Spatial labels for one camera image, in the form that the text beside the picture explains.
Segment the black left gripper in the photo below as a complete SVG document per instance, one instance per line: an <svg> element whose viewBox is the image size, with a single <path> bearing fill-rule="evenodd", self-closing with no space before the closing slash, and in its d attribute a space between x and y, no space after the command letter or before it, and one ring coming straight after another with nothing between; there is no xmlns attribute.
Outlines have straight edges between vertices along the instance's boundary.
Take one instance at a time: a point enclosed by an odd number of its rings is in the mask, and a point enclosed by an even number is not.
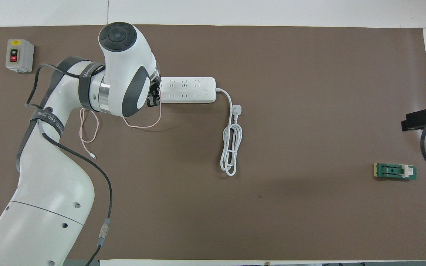
<svg viewBox="0 0 426 266"><path fill-rule="evenodd" d="M147 107L156 107L157 106L157 96L160 95L160 83L161 76L155 77L149 88L149 96L147 98Z"/></svg>

